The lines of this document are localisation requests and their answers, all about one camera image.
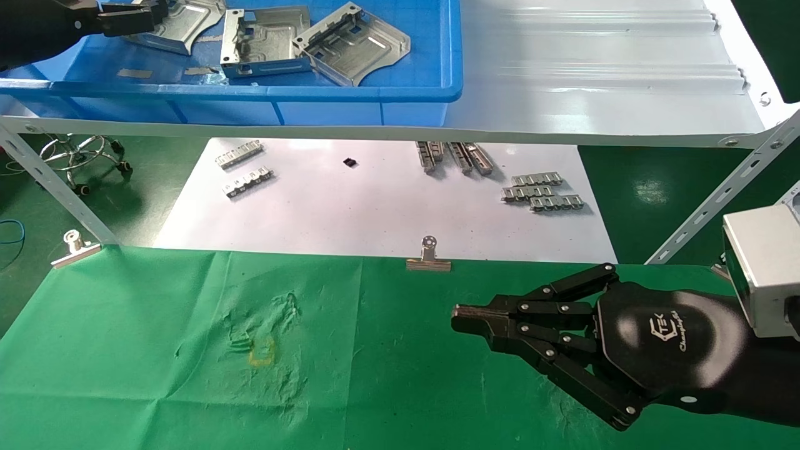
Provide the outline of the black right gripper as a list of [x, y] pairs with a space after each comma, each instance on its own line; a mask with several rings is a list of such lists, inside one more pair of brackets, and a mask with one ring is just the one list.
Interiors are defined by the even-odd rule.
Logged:
[[[616, 282], [615, 265], [601, 263], [527, 294], [495, 294], [485, 306], [458, 304], [451, 327], [482, 336], [495, 353], [520, 357], [619, 432], [637, 421], [646, 402], [706, 415], [728, 412], [734, 405], [729, 379], [752, 337], [738, 300], [634, 282], [611, 287]], [[605, 290], [596, 304], [602, 352], [637, 395], [591, 373], [557, 344], [561, 335], [554, 328], [535, 325], [592, 316], [595, 307], [584, 299]]]

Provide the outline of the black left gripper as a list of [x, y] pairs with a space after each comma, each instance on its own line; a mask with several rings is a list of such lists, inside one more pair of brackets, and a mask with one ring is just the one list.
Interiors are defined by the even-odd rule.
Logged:
[[1, 69], [50, 59], [83, 34], [116, 37], [154, 31], [168, 11], [168, 1], [2, 1]]

